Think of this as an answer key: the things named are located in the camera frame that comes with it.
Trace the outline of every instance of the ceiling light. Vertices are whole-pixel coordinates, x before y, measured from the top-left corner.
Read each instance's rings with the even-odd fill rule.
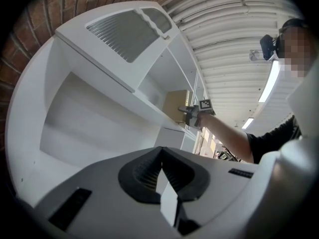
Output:
[[[250,125],[250,123],[253,122],[253,120],[254,118],[248,118],[242,129],[246,129]]]
[[[272,91],[272,89],[276,83],[276,80],[277,80],[278,75],[279,75],[279,71],[280,71],[279,61],[273,60],[267,84],[266,84],[264,91],[263,91],[258,102],[263,103],[267,100],[270,92]]]

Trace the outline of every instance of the brick wall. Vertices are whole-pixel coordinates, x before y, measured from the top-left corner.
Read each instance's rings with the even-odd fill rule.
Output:
[[[53,34],[71,18],[99,6],[133,0],[33,0],[9,35],[0,58],[0,151],[8,104],[25,66]],[[166,0],[148,0],[162,4]]]

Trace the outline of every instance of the hand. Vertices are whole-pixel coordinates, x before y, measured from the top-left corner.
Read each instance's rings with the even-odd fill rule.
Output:
[[[199,112],[197,118],[199,119],[199,127],[207,127],[210,117],[212,115],[206,112]]]

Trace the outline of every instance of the corrugated ceiling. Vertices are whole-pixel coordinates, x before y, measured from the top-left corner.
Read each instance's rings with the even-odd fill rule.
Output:
[[[197,57],[217,116],[257,135],[273,129],[291,115],[286,97],[298,81],[282,72],[271,96],[258,103],[271,69],[263,59],[262,36],[278,29],[299,12],[290,0],[176,0],[166,5],[169,15],[189,40]],[[259,52],[251,61],[251,50]]]

